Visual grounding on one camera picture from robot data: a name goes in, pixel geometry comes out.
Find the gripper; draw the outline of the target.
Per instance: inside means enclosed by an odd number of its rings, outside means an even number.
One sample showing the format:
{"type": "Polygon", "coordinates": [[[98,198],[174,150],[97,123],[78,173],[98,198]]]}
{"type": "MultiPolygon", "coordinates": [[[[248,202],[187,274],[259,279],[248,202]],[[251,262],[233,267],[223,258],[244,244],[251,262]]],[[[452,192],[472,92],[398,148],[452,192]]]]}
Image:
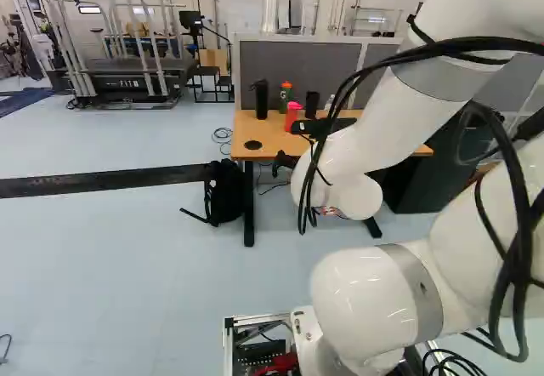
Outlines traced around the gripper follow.
{"type": "Polygon", "coordinates": [[[334,122],[327,118],[297,120],[290,127],[294,135],[308,135],[310,138],[319,138],[325,134],[333,134],[357,122],[355,117],[339,117],[334,122]]]}

